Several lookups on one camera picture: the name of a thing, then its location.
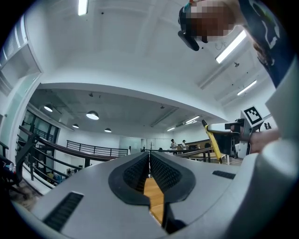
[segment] hand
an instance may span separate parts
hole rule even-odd
[[[270,142],[278,140],[280,133],[278,129],[269,129],[261,132],[254,132],[249,140],[251,145],[250,153],[260,153]]]

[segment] headphones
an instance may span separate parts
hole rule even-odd
[[[193,1],[188,2],[178,13],[178,23],[181,26],[178,36],[189,48],[198,51],[199,45],[195,40],[195,37],[197,36],[196,31],[192,30],[191,18],[186,17],[186,14],[191,12],[191,3],[193,3]],[[204,43],[208,42],[206,36],[203,36],[201,41]]]

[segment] white ceiling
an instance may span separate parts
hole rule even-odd
[[[88,125],[92,120],[86,117],[86,113],[91,110],[99,114],[97,124],[105,124],[107,127],[145,126],[160,131],[196,116],[194,112],[149,100],[102,92],[93,92],[91,97],[90,93],[80,90],[38,89],[30,99],[30,103],[56,121],[59,121],[65,111],[68,112],[70,120],[67,125],[70,127],[78,122]],[[46,104],[54,106],[52,113],[43,108]]]
[[[47,1],[48,31],[55,60],[62,67],[74,60],[75,54],[83,57],[111,51],[115,58],[118,54],[130,54],[139,68],[146,67],[149,61],[155,62],[178,76],[180,82],[174,82],[178,87],[183,83],[190,90],[196,89],[198,95],[208,93],[221,106],[237,100],[237,92],[254,80],[258,80],[258,86],[267,79],[248,37],[222,64],[216,62],[215,58],[241,32],[240,27],[218,42],[199,42],[203,47],[199,52],[186,47],[177,36],[178,12],[186,2],[89,0],[88,13],[78,16],[77,0]]]

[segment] person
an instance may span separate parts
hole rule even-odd
[[[171,145],[170,145],[171,150],[177,150],[178,145],[177,143],[174,141],[174,139],[171,140]]]
[[[185,142],[186,142],[186,140],[183,140],[183,143],[182,143],[182,149],[183,150],[187,150],[187,146],[185,145]]]
[[[191,37],[207,43],[242,26],[252,41],[259,62],[277,88],[297,57],[277,17],[260,0],[190,0],[179,12],[179,24]],[[251,153],[280,137],[279,130],[254,132]]]

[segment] yellow handle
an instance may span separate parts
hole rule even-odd
[[[211,133],[211,132],[209,132],[209,131],[207,130],[207,127],[208,127],[208,125],[205,126],[205,130],[206,130],[206,133],[207,133],[207,135],[209,136],[209,139],[210,139],[210,141],[211,141],[211,143],[212,143],[212,147],[213,147],[213,150],[214,150],[214,152],[215,152],[216,158],[217,158],[217,160],[218,160],[220,163],[222,163],[222,160],[221,160],[221,153],[220,153],[220,150],[219,150],[219,147],[218,147],[218,143],[217,143],[217,141],[216,141],[216,139],[215,139],[213,133]]]

